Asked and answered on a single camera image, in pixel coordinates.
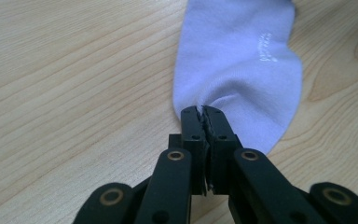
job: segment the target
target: sock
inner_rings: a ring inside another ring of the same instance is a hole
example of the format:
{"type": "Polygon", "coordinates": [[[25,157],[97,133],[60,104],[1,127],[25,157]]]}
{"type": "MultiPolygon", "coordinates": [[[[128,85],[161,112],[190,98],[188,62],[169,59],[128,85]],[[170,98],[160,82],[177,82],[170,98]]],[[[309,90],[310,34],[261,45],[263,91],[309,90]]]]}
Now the sock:
{"type": "Polygon", "coordinates": [[[222,110],[244,147],[267,154],[292,120],[301,61],[287,47],[290,0],[189,0],[173,80],[173,106],[222,110]]]}

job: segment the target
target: black plastic part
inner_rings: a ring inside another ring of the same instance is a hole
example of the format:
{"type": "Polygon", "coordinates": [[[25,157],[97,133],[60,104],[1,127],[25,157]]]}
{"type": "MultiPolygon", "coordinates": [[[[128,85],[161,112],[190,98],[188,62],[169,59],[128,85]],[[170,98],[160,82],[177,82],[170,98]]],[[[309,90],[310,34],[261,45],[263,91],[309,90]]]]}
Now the black plastic part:
{"type": "Polygon", "coordinates": [[[206,195],[205,162],[209,145],[205,139],[201,116],[197,108],[191,106],[182,110],[181,122],[182,139],[179,147],[188,150],[192,156],[192,192],[195,195],[206,195]]]}
{"type": "Polygon", "coordinates": [[[106,184],[94,190],[77,213],[74,224],[132,223],[136,214],[133,191],[119,183],[106,184]]]}
{"type": "Polygon", "coordinates": [[[228,194],[228,167],[234,151],[241,146],[225,114],[210,106],[203,107],[204,129],[210,144],[206,181],[213,194],[228,194]]]}
{"type": "Polygon", "coordinates": [[[340,185],[313,185],[310,201],[328,223],[358,223],[358,196],[340,185]]]}
{"type": "Polygon", "coordinates": [[[234,158],[233,178],[258,223],[325,223],[263,153],[242,148],[235,151],[234,158]]]}
{"type": "Polygon", "coordinates": [[[191,203],[191,154],[163,151],[150,178],[135,223],[188,223],[191,203]]]}

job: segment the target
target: table surface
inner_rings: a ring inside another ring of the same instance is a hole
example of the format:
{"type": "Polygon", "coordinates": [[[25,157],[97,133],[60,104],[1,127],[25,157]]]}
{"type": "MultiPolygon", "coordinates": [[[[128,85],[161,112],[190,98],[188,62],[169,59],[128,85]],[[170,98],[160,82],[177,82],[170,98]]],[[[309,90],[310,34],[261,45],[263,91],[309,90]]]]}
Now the table surface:
{"type": "MultiPolygon", "coordinates": [[[[302,100],[268,154],[295,186],[358,194],[358,1],[296,0],[302,100]]],[[[179,133],[172,77],[185,0],[0,1],[0,223],[71,223],[109,182],[150,176],[179,133]]],[[[192,222],[232,223],[227,196],[192,222]]]]}

